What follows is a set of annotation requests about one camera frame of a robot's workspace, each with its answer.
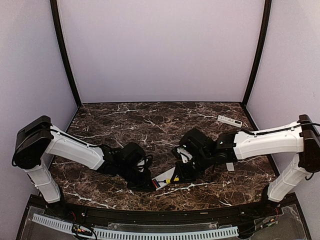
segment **brown marble tabletop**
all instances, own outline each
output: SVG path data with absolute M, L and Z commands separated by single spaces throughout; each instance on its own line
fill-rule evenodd
M 239 103 L 138 102 L 89 103 L 77 112 L 68 133 L 91 144 L 113 148 L 130 142 L 153 155 L 152 177 L 174 167 L 171 150 L 190 129 L 198 128 L 213 140 L 239 128 L 217 121 L 218 115 L 240 120 L 252 130 Z M 119 176 L 111 177 L 55 157 L 50 172 L 69 203 L 134 211 L 186 211 L 257 202 L 262 189 L 276 177 L 266 156 L 240 160 L 235 171 L 225 165 L 194 183 L 169 185 L 156 192 L 133 192 Z

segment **white wall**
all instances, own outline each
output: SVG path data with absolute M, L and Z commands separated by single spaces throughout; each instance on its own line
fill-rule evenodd
M 36 193 L 11 166 L 18 130 L 48 115 L 65 129 L 76 111 L 59 52 L 49 0 L 0 1 L 0 239 L 15 239 Z
M 248 104 L 260 129 L 308 114 L 320 123 L 320 1 L 272 2 L 265 46 Z M 291 154 L 277 154 L 282 171 Z M 313 239 L 320 239 L 320 174 L 295 191 Z
M 264 0 L 59 0 L 83 102 L 242 101 Z

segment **marble surface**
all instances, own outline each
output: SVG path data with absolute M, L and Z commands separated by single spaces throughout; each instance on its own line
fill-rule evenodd
M 238 103 L 153 102 L 90 103 L 76 114 L 68 133 L 91 144 L 115 148 L 129 142 L 152 154 L 152 177 L 169 170 L 176 159 L 171 150 L 188 130 L 198 128 L 216 140 L 239 128 L 217 121 L 224 115 L 252 130 Z M 120 177 L 97 173 L 76 162 L 56 157 L 50 172 L 69 203 L 134 211 L 186 211 L 236 206 L 260 200 L 262 189 L 275 179 L 266 156 L 241 160 L 235 171 L 225 165 L 194 183 L 169 185 L 156 192 L 133 192 Z

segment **white arm segment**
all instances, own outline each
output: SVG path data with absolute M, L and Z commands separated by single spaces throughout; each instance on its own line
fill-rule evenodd
M 45 150 L 47 154 L 69 159 L 85 165 L 92 170 L 97 170 L 104 162 L 104 154 L 100 147 L 90 147 L 87 142 L 80 140 L 83 143 L 81 144 L 71 139 L 72 136 L 61 131 L 54 125 L 51 129 L 58 132 L 51 131 L 54 138 Z
M 253 131 L 252 133 L 269 132 L 296 125 L 299 125 L 299 123 L 294 121 L 285 126 Z M 301 127 L 257 136 L 240 131 L 235 135 L 234 143 L 236 146 L 233 150 L 238 160 L 266 154 L 284 152 L 300 153 L 304 151 L 304 139 L 300 136 L 300 133 L 302 133 Z
M 298 167 L 299 154 L 294 155 L 291 163 L 286 169 L 270 183 L 268 187 L 268 199 L 273 202 L 280 202 L 301 180 L 310 174 L 303 167 Z
M 53 180 L 46 164 L 41 158 L 41 165 L 37 165 L 32 169 L 24 169 L 34 182 L 34 186 L 40 190 L 44 200 L 48 204 L 58 202 L 60 200 L 60 190 L 56 182 Z

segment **vertical black pole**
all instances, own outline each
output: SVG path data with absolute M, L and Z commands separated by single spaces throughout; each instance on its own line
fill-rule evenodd
M 257 72 L 258 72 L 258 68 L 259 68 L 259 64 L 260 64 L 262 51 L 264 49 L 267 28 L 268 28 L 268 23 L 269 23 L 269 17 L 270 17 L 270 11 L 271 11 L 271 2 L 272 2 L 272 0 L 265 0 L 265 2 L 264 2 L 264 10 L 263 10 L 263 17 L 262 17 L 258 45 L 256 47 L 254 61 L 253 61 L 249 81 L 246 86 L 245 94 L 244 94 L 244 97 L 242 100 L 242 104 L 244 105 L 244 107 L 247 107 L 252 89 L 254 87 L 254 83 L 256 80 L 256 76 L 257 76 Z
M 60 23 L 57 0 L 50 0 L 50 4 L 51 4 L 51 12 L 52 12 L 52 18 L 53 18 L 53 23 L 54 23 L 54 28 L 55 28 L 56 39 L 58 41 L 58 45 L 60 48 L 60 54 L 62 57 L 65 73 L 66 73 L 66 76 L 69 81 L 69 85 L 70 85 L 70 88 L 71 88 L 71 91 L 73 94 L 73 98 L 75 100 L 76 105 L 79 108 L 82 105 L 82 103 L 81 103 L 80 96 L 79 96 L 79 93 L 77 90 L 74 76 L 71 71 L 71 66 L 70 66 L 70 62 L 69 62 L 69 58 L 68 58 L 68 54 L 67 54 L 67 49 L 66 49 L 66 45 L 65 45 L 65 40 L 64 40 L 63 33 L 62 33 L 61 23 Z

